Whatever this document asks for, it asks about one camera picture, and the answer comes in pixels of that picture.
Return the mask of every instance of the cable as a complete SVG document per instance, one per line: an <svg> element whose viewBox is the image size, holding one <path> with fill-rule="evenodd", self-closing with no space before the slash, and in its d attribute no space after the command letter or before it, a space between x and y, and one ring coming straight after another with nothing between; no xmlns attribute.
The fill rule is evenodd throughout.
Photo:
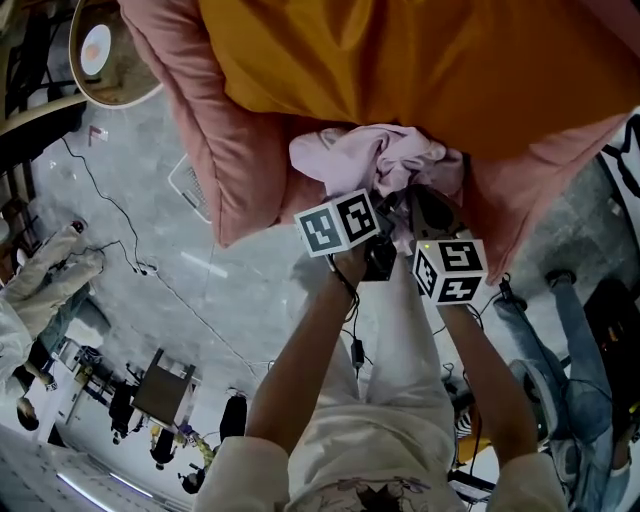
<svg viewBox="0 0 640 512"><path fill-rule="evenodd" d="M131 222L131 218L129 217L127 212L125 212L118 203L116 203L109 196L105 196L102 192L100 192L100 189L98 188L98 184L96 183L96 179L94 178L93 174L91 173L91 170L89 169L89 165L87 164L86 158L84 156L82 156L82 155L76 155L73 151L71 151L71 148L69 147L69 144L67 143L67 141L66 141L66 139L64 137L62 137L62 142L64 142L64 145L67 148L67 151L69 152L69 155L71 155L73 158L78 158L78 159L82 160L82 163L84 164L84 168L87 170L87 174L89 174L89 177L91 178L91 182L93 183L93 186L96 189L96 192L98 193L98 195L102 199L104 199L105 201L109 201L111 204L113 204L118 210L120 210L122 215L124 215L125 219L127 219L127 222L129 223L129 227L131 228L131 232L133 233L133 236L135 237L135 243L133 245L133 257L134 257L135 263L136 263L136 265L138 267L137 270L129 262L129 258L127 257L127 251L126 251L124 245L122 244L122 242L120 242L120 244L122 245L122 250L125 253L125 258L127 259L127 263L129 263L129 266L131 266L131 268L133 268L134 272L141 272L140 263L143 263L143 262L141 262L138 259L138 242L139 242L140 239L138 237L138 233L133 228L133 223Z"/></svg>
<svg viewBox="0 0 640 512"><path fill-rule="evenodd" d="M453 375L455 365L453 363L444 363L442 367L449 372L449 375L444 378L445 382L449 382L449 380L451 380L451 376Z"/></svg>
<svg viewBox="0 0 640 512"><path fill-rule="evenodd" d="M484 324L482 323L482 318L480 317L480 313L478 313L478 310L475 307L473 307L471 304L467 304L467 309L471 310L471 314L474 316L474 318L480 324L480 329L482 329L484 331Z"/></svg>
<svg viewBox="0 0 640 512"><path fill-rule="evenodd" d="M489 301L484 305L484 307L480 310L479 315L482 316L484 315L484 312L487 310L487 308L491 305L491 303L494 301L494 299L497 299L500 295L502 294L502 292L498 292L495 295L493 295Z"/></svg>
<svg viewBox="0 0 640 512"><path fill-rule="evenodd" d="M102 247L87 247L85 248L85 250L82 253L72 253L74 256L82 256L83 254L85 254L87 251L99 251L102 252L102 254L104 254L104 249L106 249L107 247L111 247L112 245L116 245L119 244L122 247L122 251L124 252L124 257L125 260L127 261L127 263L129 264L129 266L131 267L131 269L138 273L142 273L143 275L146 275L146 272L144 270L142 270L140 268L140 264L146 265L144 262L140 261L138 259L138 243L139 243L139 237L138 237L138 233L136 232L136 230L133 227L133 223L131 222L131 217L129 217L129 215L127 214L127 212L124 211L124 209L122 209L122 207L116 203L112 198L110 198L109 196L105 196L102 192L100 192L100 189L98 188L98 184L96 183L96 180L93 176L93 174L91 173L91 170L89 169L89 165L87 164L87 160L85 159L84 156L82 155L76 155L73 153L73 151L71 151L71 148L69 147L69 144L67 143L67 141L65 140L64 137L62 137L62 142L64 142L65 147L67 148L67 151L69 152L69 155L71 155L73 158L79 158L80 160L82 160L82 163L84 164L85 169L87 170L87 174L89 174L89 177L91 178L91 182L93 183L94 188L96 189L96 192L98 193L98 195L104 199L105 201L109 201L111 204L113 204L121 213L122 215L124 215L125 219L127 219L127 223L129 224L129 227L131 228L131 232L133 233L133 236L135 237L135 243L133 246L133 255L134 255L134 259L135 259L135 264L137 266L134 266L131 261L129 260L129 257L127 255L127 250L124 246L124 244L122 243L121 240L115 240L113 242L110 242ZM211 333L225 346L227 347L227 349L234 355L236 356L238 359L240 359L242 361L242 363L249 369L249 371L251 372L251 375L253 375L253 377L256 380L258 379L258 376L256 375L256 372L254 371L253 367L251 366L251 363L249 363L249 361L247 361L244 357L242 357L242 355L240 355L232 346L231 344L225 340L204 318L202 318L198 312L193 309L182 297L180 297L180 295L178 295L178 293L162 278L160 277L159 274L155 274L155 276L157 277L158 281L160 281L173 295L176 299L178 299L189 311L191 311L191 313L207 328L209 329L209 331L211 331Z"/></svg>
<svg viewBox="0 0 640 512"><path fill-rule="evenodd" d="M210 325L210 324L209 324L209 323L208 323L204 318L202 318L202 317L198 314L198 312L197 312L195 309L193 309L191 306L189 306L189 304L187 304L187 302L185 302L185 300L184 300L182 297L180 297L180 295L178 295L178 293L177 293L173 288L171 288L171 286L169 286L169 284L168 284L164 279L162 279L162 277L160 277L160 274L156 274L156 277L158 278L158 281L160 281L160 282L161 282L161 283L162 283L162 284L167 288L167 290L169 290L169 291L170 291L170 292L175 296L175 298L176 298L176 299L178 299L180 302L182 302L182 304L183 304L183 305L184 305L184 306L185 306L189 311L191 311L191 313L193 313L193 315L194 315L198 320L200 320L200 322L201 322L201 323L202 323L202 324L203 324L207 329L209 329L209 330L211 331L211 333L212 333L212 334L213 334L213 335L214 335L214 336L215 336L215 337L216 337L216 338L217 338L217 339L218 339L218 340L219 340L219 341L220 341L220 342L221 342L225 347L227 347L227 348L229 349L229 351L230 351L234 356L236 356L238 359L240 359L240 361L242 361L242 362L243 362L243 364L244 364L244 365L249 369L249 371L251 372L251 375L253 375L253 377L254 377L256 380L258 380L258 381L259 381L260 379L259 379L259 378L258 378L258 376L256 375L256 372L254 371L253 367L251 366L251 363L249 363L249 361L247 361L244 357L242 357L242 356L241 356L241 355L240 355L240 354L239 354L239 353L238 353L238 352L237 352L237 351L236 351L236 350L231 346L231 344L230 344L227 340L225 340L225 339L224 339L220 334L218 334L218 331L216 331L216 330L215 330L215 329L214 329L214 328L213 328L213 327L212 327L212 326L211 326L211 325Z"/></svg>
<svg viewBox="0 0 640 512"><path fill-rule="evenodd" d="M478 414L478 435L476 436L476 447L473 449L473 459L471 459L471 467L469 468L469 476L473 476L473 466L476 463L476 455L478 455L478 447L480 446L480 437L482 434L482 418Z"/></svg>
<svg viewBox="0 0 640 512"><path fill-rule="evenodd" d="M106 245L103 245L102 247L85 247L84 251L78 253L78 252L72 252L69 253L69 256L84 256L87 251L92 251L92 252L99 252L102 253L102 255L104 254L104 250L108 247L111 247L113 245L120 245L120 247L122 247L122 252L124 253L124 259L126 260L126 262L128 263L128 265L131 267L131 270L133 270L134 272L137 272L136 268L131 264L131 262L129 261L129 258L127 257L127 251L124 248L124 245L122 243L122 241L120 240L115 240L113 242L110 242Z"/></svg>
<svg viewBox="0 0 640 512"><path fill-rule="evenodd" d="M364 359L366 358L371 365L373 366L373 363L371 362L371 359L369 359L364 351L364 348L362 347L362 341L360 341L358 339L358 337L356 336L356 328L358 325L358 315L360 313L360 295L358 295L358 291L354 288L354 286L349 282L349 280L342 274L342 272L340 271L340 269L338 268L338 266L336 265L334 259L333 259L333 255L332 254L327 254L326 255L326 260L327 263L329 264L329 268L331 269L331 271L336 275L336 277L342 282L342 284L346 287L347 291L349 292L349 294L352 297L353 303L351 305L351 308L349 310L349 313L347 314L347 317L344 320L344 323L348 323L351 321L351 319L353 319L353 328L352 331L349 332L347 329L341 329L342 332L347 333L349 336L351 336L352 339L352 343L351 343L351 365L353 366L353 368L356 371L356 380L358 380L358 377L360 375L360 367L364 364Z"/></svg>

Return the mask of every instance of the leg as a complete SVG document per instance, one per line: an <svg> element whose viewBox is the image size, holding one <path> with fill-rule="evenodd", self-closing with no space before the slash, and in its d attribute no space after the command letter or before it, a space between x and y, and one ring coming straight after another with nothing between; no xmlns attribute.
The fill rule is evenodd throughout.
<svg viewBox="0 0 640 512"><path fill-rule="evenodd" d="M73 226L66 226L53 235L4 288L5 300L13 305L14 302L31 296L40 286L47 271L69 254L79 236Z"/></svg>
<svg viewBox="0 0 640 512"><path fill-rule="evenodd" d="M412 408L420 415L428 410L441 418L438 426L453 433L438 350L405 258L396 259L389 283L377 285L375 293L379 334L367 402Z"/></svg>
<svg viewBox="0 0 640 512"><path fill-rule="evenodd" d="M220 442L227 437L243 436L246 423L247 399L240 395L232 396L227 400L220 422Z"/></svg>
<svg viewBox="0 0 640 512"><path fill-rule="evenodd" d="M32 338L36 338L76 291L102 271L102 257L93 253L67 269L33 297L12 304Z"/></svg>
<svg viewBox="0 0 640 512"><path fill-rule="evenodd" d="M540 373L544 375L552 393L560 397L562 388L566 386L567 377L558 357L540 341L535 329L529 323L527 315L518 304L498 299L493 305L498 316L509 329L522 355L525 359L535 363Z"/></svg>
<svg viewBox="0 0 640 512"><path fill-rule="evenodd" d="M78 314L80 306L89 296L89 283L80 288L65 302L58 313L51 319L47 327L40 333L38 340L42 342L47 352L52 353L62 343L69 324Z"/></svg>
<svg viewBox="0 0 640 512"><path fill-rule="evenodd" d="M351 366L347 348L340 338L324 377L316 408L355 404L359 401L360 392L355 370Z"/></svg>
<svg viewBox="0 0 640 512"><path fill-rule="evenodd" d="M612 423L609 380L570 277L556 279L551 291L571 356L571 381L566 392L571 429L581 441L590 443Z"/></svg>
<svg viewBox="0 0 640 512"><path fill-rule="evenodd" d="M610 395L609 380L598 344L569 277L558 278L551 287L551 292L556 298L556 308L567 337L571 378L587 380Z"/></svg>

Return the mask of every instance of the sleeve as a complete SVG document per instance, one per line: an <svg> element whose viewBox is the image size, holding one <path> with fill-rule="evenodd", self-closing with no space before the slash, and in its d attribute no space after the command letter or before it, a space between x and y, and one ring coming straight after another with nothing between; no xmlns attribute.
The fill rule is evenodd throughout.
<svg viewBox="0 0 640 512"><path fill-rule="evenodd" d="M0 404L13 404L24 395L24 389L20 381L14 376L0 382Z"/></svg>
<svg viewBox="0 0 640 512"><path fill-rule="evenodd" d="M627 486L629 485L629 469L631 462L627 462L624 467L611 471L611 476L607 482L607 487L602 500L602 510L612 511L618 508Z"/></svg>
<svg viewBox="0 0 640 512"><path fill-rule="evenodd" d="M487 510L490 512L568 510L551 457L544 453L534 453L509 461L500 471L500 477Z"/></svg>
<svg viewBox="0 0 640 512"><path fill-rule="evenodd" d="M255 437L224 440L198 492L194 512L273 512L289 501L289 457Z"/></svg>
<svg viewBox="0 0 640 512"><path fill-rule="evenodd" d="M202 458L204 459L204 467L208 468L209 466L211 466L211 463L213 462L213 457L215 455L213 453L213 450L211 450L211 447L209 446L209 444L201 437L196 438L196 446L198 447L198 450L200 450L200 453L202 454Z"/></svg>

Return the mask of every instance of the white pants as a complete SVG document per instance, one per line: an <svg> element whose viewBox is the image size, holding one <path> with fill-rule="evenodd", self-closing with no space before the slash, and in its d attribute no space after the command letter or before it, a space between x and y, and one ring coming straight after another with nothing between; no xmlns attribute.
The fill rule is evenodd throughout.
<svg viewBox="0 0 640 512"><path fill-rule="evenodd" d="M453 437L453 406L442 384L431 327L405 258L396 259L388 283L372 287L379 334L365 403L427 419ZM355 403L360 403L355 371L344 342L338 340L317 408Z"/></svg>
<svg viewBox="0 0 640 512"><path fill-rule="evenodd" d="M57 232L2 290L2 297L13 307L33 339L47 327L60 306L102 271L102 256L91 252L37 291L47 271L67 257L79 236L72 226Z"/></svg>

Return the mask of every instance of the person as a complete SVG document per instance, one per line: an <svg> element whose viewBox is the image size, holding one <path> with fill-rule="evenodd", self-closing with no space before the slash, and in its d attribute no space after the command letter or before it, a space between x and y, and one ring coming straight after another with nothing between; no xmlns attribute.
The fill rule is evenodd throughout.
<svg viewBox="0 0 640 512"><path fill-rule="evenodd" d="M227 405L224 408L222 414L222 420L220 421L220 443L224 442L227 437L243 436L244 429L247 422L247 398L240 392L236 392L234 396L227 400ZM190 435L195 441L198 450L202 454L204 459L204 467L197 468L195 473L189 473L186 476L182 476L178 473L178 478L182 480L182 488L189 494L197 494L202 487L204 478L213 462L220 445L216 446L213 450L209 444L200 435L190 430L185 432L186 435Z"/></svg>
<svg viewBox="0 0 640 512"><path fill-rule="evenodd" d="M154 425L151 429L151 456L156 461L156 469L162 471L165 464L169 464L175 456L177 446L173 446L175 435L170 430Z"/></svg>
<svg viewBox="0 0 640 512"><path fill-rule="evenodd" d="M340 253L335 262L337 272L309 298L258 388L245 436L220 446L194 510L465 510L447 483L453 407L406 260L396 260L388 283L367 285L379 336L364 401L339 339L366 271L364 250ZM566 510L553 462L537 451L531 407L507 365L465 306L440 314L501 468L488 510Z"/></svg>
<svg viewBox="0 0 640 512"><path fill-rule="evenodd" d="M549 411L555 428L550 447L571 507L613 511L629 483L629 442L635 426L613 438L613 401L600 351L574 289L576 276L555 270L546 276L568 342L571 358L567 377L556 355L538 338L524 313L523 301L512 292L496 300L523 356L544 377L552 398Z"/></svg>
<svg viewBox="0 0 640 512"><path fill-rule="evenodd" d="M29 361L33 340L47 327L58 309L81 286L102 270L102 259L91 254L41 288L50 267L68 256L84 230L80 221L53 235L0 291L0 403L16 403L18 420L27 430L38 428L31 402L24 397L26 378L31 374L45 387L53 387L53 377Z"/></svg>
<svg viewBox="0 0 640 512"><path fill-rule="evenodd" d="M113 444L119 444L115 442L118 433L122 436L122 439L129 435L129 422L135 412L131 405L131 399L135 397L137 390L137 386L132 386L126 381L118 382L114 386L113 397L109 405L111 430L115 431Z"/></svg>

